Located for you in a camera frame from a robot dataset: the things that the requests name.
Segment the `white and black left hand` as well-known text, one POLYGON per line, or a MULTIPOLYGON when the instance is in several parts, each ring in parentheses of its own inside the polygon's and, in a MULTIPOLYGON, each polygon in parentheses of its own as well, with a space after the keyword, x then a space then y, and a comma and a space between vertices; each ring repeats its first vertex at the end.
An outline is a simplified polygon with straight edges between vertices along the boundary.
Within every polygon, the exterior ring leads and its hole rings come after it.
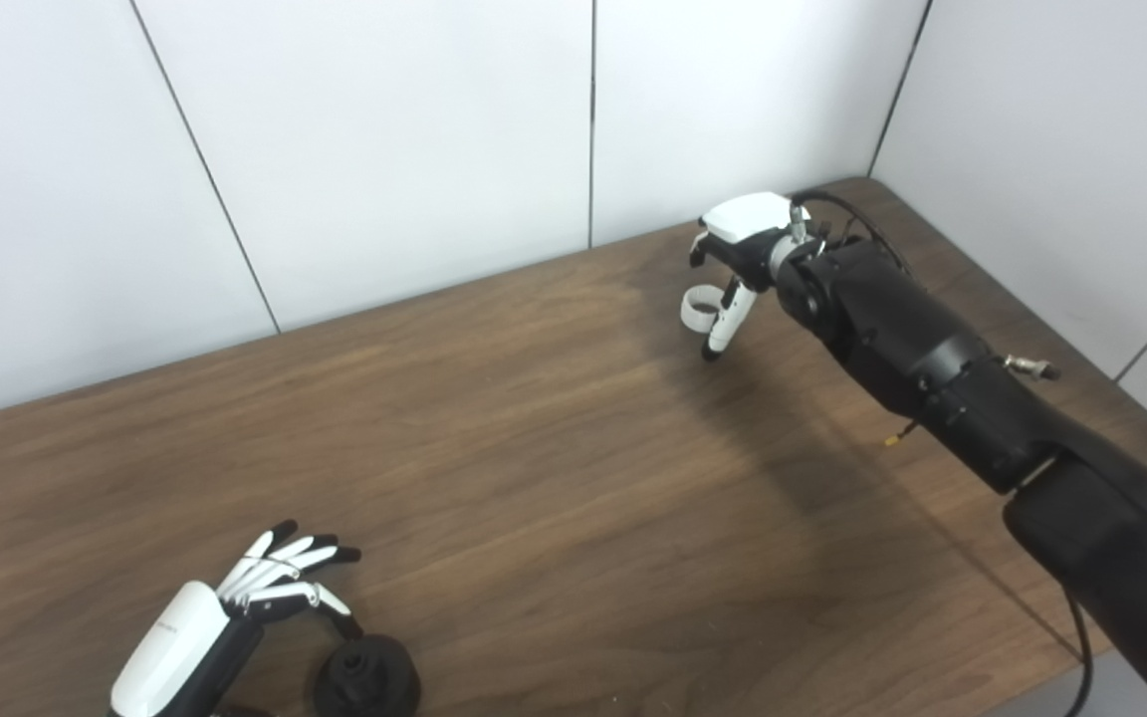
POLYGON ((313 578, 358 563, 362 551, 334 533, 297 531, 295 519, 270 527, 217 586, 185 583, 115 678, 109 714, 214 716, 270 623, 301 613, 323 616, 345 641, 362 638, 348 603, 313 578))

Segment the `white and black right hand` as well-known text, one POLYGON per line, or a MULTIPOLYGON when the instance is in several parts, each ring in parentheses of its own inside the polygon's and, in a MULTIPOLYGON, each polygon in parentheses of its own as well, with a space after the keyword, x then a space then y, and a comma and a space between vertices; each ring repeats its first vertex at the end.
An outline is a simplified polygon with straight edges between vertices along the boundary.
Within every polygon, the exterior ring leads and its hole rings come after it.
POLYGON ((702 358, 716 361, 727 350, 756 301, 777 286, 785 259, 810 240, 810 220, 806 209, 777 192, 723 201, 699 218, 690 267, 713 259, 732 272, 724 289, 700 285, 682 296, 684 327, 705 337, 702 358))

